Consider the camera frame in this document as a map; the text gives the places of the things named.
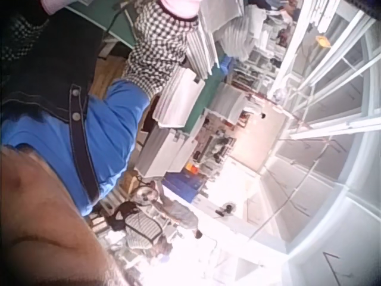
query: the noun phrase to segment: apron strap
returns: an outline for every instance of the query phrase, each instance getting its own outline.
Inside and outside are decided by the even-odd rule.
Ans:
[[[86,140],[84,114],[81,105],[81,91],[80,86],[71,85],[69,95],[70,142],[78,177],[94,206],[99,200],[98,180],[96,179]]]

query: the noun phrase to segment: workbench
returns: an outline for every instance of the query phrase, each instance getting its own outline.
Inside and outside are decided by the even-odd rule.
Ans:
[[[89,6],[85,6],[76,2],[71,4],[68,9],[106,30],[117,12],[113,7],[118,3],[120,3],[120,0],[94,0]],[[110,30],[110,34],[130,48],[135,44],[132,27],[125,14],[118,16]],[[217,45],[216,48],[218,59],[221,61],[224,57],[224,52],[219,45]],[[212,75],[205,81],[205,86],[189,115],[186,125],[183,128],[184,132],[190,132],[192,130],[198,117],[204,112],[204,108],[208,107],[212,102],[218,85],[225,77],[217,66],[214,66],[212,72]]]

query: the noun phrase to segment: black apron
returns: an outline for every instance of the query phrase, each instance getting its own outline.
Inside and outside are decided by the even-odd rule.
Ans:
[[[85,120],[102,36],[94,24],[61,10],[49,19],[1,95],[2,113],[13,112],[15,106],[20,110],[38,107],[68,124],[77,174],[93,204],[99,199],[99,189]]]

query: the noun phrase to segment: black and white checkered glove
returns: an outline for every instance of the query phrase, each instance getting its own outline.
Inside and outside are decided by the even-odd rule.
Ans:
[[[165,87],[175,67],[184,60],[186,35],[197,25],[197,17],[181,19],[172,15],[160,1],[144,6],[135,23],[137,43],[122,77],[152,98]]]

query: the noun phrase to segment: yellow sign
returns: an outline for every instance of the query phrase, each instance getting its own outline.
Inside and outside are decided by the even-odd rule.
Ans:
[[[329,40],[325,36],[316,36],[316,40],[319,43],[319,45],[322,46],[323,48],[331,47]]]

